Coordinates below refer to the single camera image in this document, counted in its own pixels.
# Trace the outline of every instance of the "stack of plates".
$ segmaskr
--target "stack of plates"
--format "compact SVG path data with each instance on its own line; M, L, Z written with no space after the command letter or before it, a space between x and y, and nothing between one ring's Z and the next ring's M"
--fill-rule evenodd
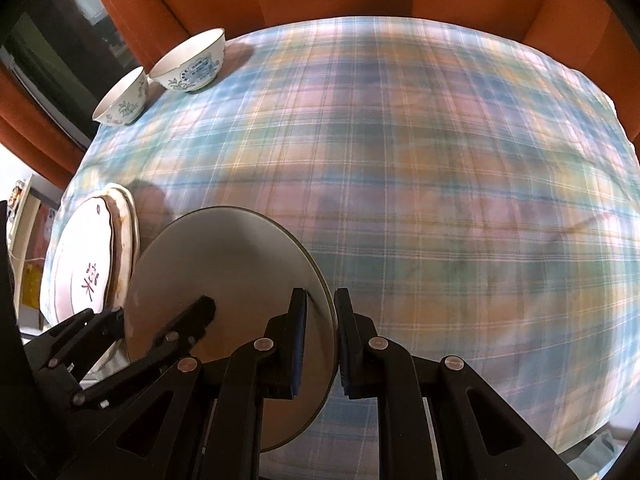
M54 323L86 308L123 307L140 254L138 217L129 190L107 184L83 202L62 232L51 267L49 302ZM114 345L96 363L113 357Z

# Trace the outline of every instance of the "checkered fabric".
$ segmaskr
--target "checkered fabric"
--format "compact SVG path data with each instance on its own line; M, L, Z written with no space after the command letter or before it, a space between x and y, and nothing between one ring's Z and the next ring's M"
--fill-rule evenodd
M212 86L100 128L43 290L71 213L108 182L132 191L142 250L205 206L270 216L381 335L462 356L558 451L638 383L638 160L612 101L528 46L404 18L229 41ZM261 474L377 479L376 417L334 385Z

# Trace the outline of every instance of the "silver bolt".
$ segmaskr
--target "silver bolt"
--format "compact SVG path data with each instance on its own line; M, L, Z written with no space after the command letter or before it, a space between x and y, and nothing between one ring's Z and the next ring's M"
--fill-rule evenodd
M384 350L389 346L389 341L383 337L376 336L369 339L369 346L374 350Z
M80 392L74 395L73 399L71 399L71 402L74 404L74 406L82 406L85 400L86 397L84 396L84 393Z
M198 362L193 357L183 357L178 361L178 370L183 373L193 372L198 367Z
M449 370L458 371L458 370L462 370L462 368L465 367L465 362L462 359L460 359L457 355L450 355L448 357L445 357L444 365Z
M254 348L260 352L271 350L273 348L273 341L268 337L261 337L254 342Z
M174 341L178 341L180 339L180 334L177 332L169 332L166 336L164 336L164 340L168 343L173 343Z

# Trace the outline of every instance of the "tablecloth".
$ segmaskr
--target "tablecloth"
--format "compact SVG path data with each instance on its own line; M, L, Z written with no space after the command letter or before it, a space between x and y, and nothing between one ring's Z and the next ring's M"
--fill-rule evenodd
M612 101L527 46L405 18L229 41L212 86L100 127L53 227L45 315L60 233L108 182L132 191L142 250L201 207L270 216L380 334L462 356L558 451L638 383L638 160ZM377 450L375 401L338 380L261 472L373 479Z

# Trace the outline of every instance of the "white wall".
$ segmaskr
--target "white wall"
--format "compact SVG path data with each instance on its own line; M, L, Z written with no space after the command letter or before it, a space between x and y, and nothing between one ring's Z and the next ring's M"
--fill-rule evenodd
M26 180L34 171L0 144L0 200L7 200L16 180Z

